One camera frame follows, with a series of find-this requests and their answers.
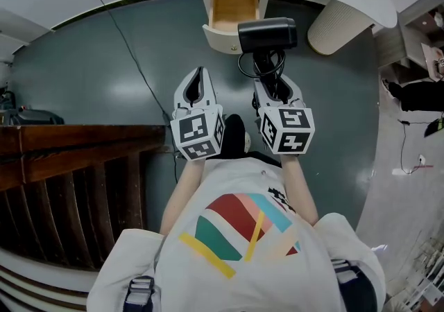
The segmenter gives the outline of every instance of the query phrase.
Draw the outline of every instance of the shoe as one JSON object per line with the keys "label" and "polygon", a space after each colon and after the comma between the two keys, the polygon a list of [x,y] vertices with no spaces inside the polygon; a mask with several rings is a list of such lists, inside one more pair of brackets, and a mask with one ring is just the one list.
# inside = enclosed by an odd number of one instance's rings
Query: shoe
{"label": "shoe", "polygon": [[245,146],[244,146],[244,153],[248,153],[251,147],[251,137],[248,134],[248,132],[245,132]]}
{"label": "shoe", "polygon": [[386,91],[390,98],[394,99],[395,97],[390,93],[389,84],[390,82],[387,79],[381,78],[382,89]]}

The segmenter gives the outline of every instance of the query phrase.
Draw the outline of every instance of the cylindrical white object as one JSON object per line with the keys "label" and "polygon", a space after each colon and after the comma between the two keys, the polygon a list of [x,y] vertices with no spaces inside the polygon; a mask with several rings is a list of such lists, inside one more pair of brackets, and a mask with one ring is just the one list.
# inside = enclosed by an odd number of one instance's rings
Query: cylindrical white object
{"label": "cylindrical white object", "polygon": [[308,30],[308,42],[316,52],[330,55],[373,24],[362,12],[331,0]]}
{"label": "cylindrical white object", "polygon": [[0,301],[8,308],[11,312],[32,312],[32,307],[26,308],[21,302],[16,302],[12,300],[10,296],[4,295],[0,292]]}
{"label": "cylindrical white object", "polygon": [[47,302],[44,300],[40,300],[32,295],[28,295],[27,293],[23,293],[21,290],[17,290],[2,281],[0,281],[0,290],[7,293],[9,296],[14,297],[16,300],[22,301],[25,304],[35,307],[42,311],[47,312],[77,312],[78,309],[71,309],[68,307],[59,306],[57,304],[52,304],[51,302]]}
{"label": "cylindrical white object", "polygon": [[0,277],[5,280],[5,284],[7,284],[7,281],[9,281],[19,288],[23,288],[24,290],[30,291],[37,295],[45,296],[57,301],[86,306],[86,293],[84,293],[84,295],[82,295],[81,293],[76,295],[72,293],[72,290],[53,290],[51,288],[46,288],[44,284],[42,284],[41,286],[38,286],[37,284],[30,284],[26,280],[19,279],[18,277],[15,277],[3,270],[0,270]]}
{"label": "cylindrical white object", "polygon": [[0,248],[1,266],[42,284],[88,293],[96,281],[95,271],[61,268],[23,258]]}

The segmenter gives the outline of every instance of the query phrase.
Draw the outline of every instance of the drawer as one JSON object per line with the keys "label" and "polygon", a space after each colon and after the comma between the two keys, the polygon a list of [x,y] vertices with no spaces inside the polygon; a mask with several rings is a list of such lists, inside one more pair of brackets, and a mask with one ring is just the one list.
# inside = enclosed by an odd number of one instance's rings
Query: drawer
{"label": "drawer", "polygon": [[241,43],[239,35],[235,32],[225,32],[203,25],[203,32],[207,38],[208,44],[212,49],[222,53],[241,54]]}
{"label": "drawer", "polygon": [[242,53],[237,24],[259,19],[259,0],[210,0],[208,25],[203,31],[208,44],[227,54]]}

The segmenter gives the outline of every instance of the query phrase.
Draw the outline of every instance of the cable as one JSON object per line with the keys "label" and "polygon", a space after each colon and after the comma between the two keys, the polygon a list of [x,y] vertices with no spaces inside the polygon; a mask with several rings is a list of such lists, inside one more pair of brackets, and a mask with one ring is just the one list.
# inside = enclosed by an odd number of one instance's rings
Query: cable
{"label": "cable", "polygon": [[402,171],[403,171],[404,173],[406,173],[407,175],[411,175],[411,174],[415,173],[415,172],[421,167],[421,159],[419,160],[419,166],[417,166],[415,169],[412,169],[412,170],[409,171],[409,172],[406,172],[406,171],[404,170],[404,167],[402,166],[402,153],[403,153],[403,151],[404,151],[404,144],[405,144],[405,140],[406,140],[406,138],[407,138],[407,134],[406,134],[406,132],[405,132],[405,126],[406,126],[406,125],[407,125],[407,126],[410,126],[411,124],[417,124],[417,123],[426,123],[426,124],[430,124],[430,123],[433,123],[433,122],[435,122],[435,121],[436,121],[436,120],[434,120],[434,121],[432,121],[432,122],[410,122],[410,121],[401,121],[401,120],[398,119],[398,122],[402,124],[402,128],[404,129],[404,139],[402,140],[401,160],[400,160],[400,163],[401,163],[401,169],[402,169]]}
{"label": "cable", "polygon": [[263,76],[267,76],[267,75],[275,73],[277,71],[279,71],[279,73],[278,73],[279,77],[282,75],[282,72],[284,71],[284,63],[285,63],[285,52],[282,49],[277,50],[277,51],[272,51],[268,54],[270,61],[271,61],[271,57],[273,57],[275,54],[277,54],[277,64],[270,71],[261,72],[259,70],[259,67],[257,66],[256,61],[253,60],[253,65],[254,65],[253,70],[255,72],[255,75],[247,73],[246,71],[244,71],[244,69],[241,66],[241,61],[242,61],[242,58],[245,56],[245,54],[246,53],[242,53],[239,56],[239,59],[237,60],[237,67],[239,68],[239,70],[241,71],[241,73],[243,75],[248,76],[249,78],[253,78],[253,79],[262,78]]}
{"label": "cable", "polygon": [[126,48],[128,49],[128,52],[129,52],[131,58],[134,60],[134,63],[136,64],[137,70],[139,71],[140,75],[144,79],[146,86],[148,87],[148,89],[150,89],[150,92],[153,95],[155,102],[159,105],[159,108],[162,111],[162,117],[164,119],[165,125],[170,130],[170,133],[171,133],[171,143],[173,144],[174,179],[176,180],[176,184],[177,184],[178,183],[178,176],[177,176],[177,161],[176,161],[176,145],[174,144],[173,130],[171,129],[171,125],[170,125],[171,119],[170,119],[168,113],[163,108],[162,104],[157,99],[157,96],[154,94],[154,91],[151,89],[150,85],[148,84],[148,81],[146,80],[144,72],[142,71],[142,68],[140,67],[139,61],[137,60],[137,58],[134,56],[133,52],[131,51],[130,45],[128,44],[128,41],[126,40],[125,35],[123,34],[122,30],[120,29],[119,25],[117,24],[116,19],[112,15],[110,9],[108,9],[108,7],[105,5],[103,0],[100,0],[100,2],[102,3],[103,7],[105,8],[105,10],[109,14],[109,16],[111,16],[112,22],[116,26],[116,29],[119,31],[120,36],[122,37],[122,40],[125,42]]}
{"label": "cable", "polygon": [[407,134],[406,134],[406,132],[405,132],[405,126],[406,126],[406,123],[404,123],[404,122],[407,122],[407,121],[400,121],[400,123],[402,124],[402,128],[404,128],[404,139],[402,140],[401,160],[400,160],[400,162],[401,162],[401,170],[402,170],[404,173],[406,173],[407,175],[411,175],[411,174],[415,173],[415,172],[421,167],[421,160],[419,161],[419,165],[418,165],[415,169],[410,170],[409,172],[406,172],[406,171],[404,170],[404,167],[402,166],[402,152],[404,151],[405,139],[407,138]]}

